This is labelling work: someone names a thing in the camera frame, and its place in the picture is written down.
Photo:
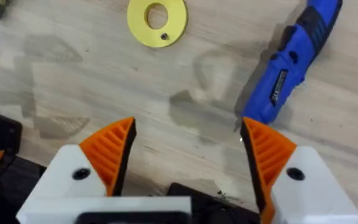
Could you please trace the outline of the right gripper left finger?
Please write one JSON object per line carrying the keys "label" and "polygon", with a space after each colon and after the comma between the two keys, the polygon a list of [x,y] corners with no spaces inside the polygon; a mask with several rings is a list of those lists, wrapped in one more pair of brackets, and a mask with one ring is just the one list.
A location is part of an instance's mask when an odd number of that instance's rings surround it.
{"label": "right gripper left finger", "polygon": [[61,147],[30,196],[120,195],[135,137],[135,118],[128,117],[109,124],[79,144]]}

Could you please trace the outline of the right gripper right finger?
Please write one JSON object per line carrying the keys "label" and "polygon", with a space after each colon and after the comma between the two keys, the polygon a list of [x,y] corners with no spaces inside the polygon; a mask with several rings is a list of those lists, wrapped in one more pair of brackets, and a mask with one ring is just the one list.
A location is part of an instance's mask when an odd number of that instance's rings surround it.
{"label": "right gripper right finger", "polygon": [[241,141],[261,223],[358,223],[358,209],[315,148],[247,117]]}

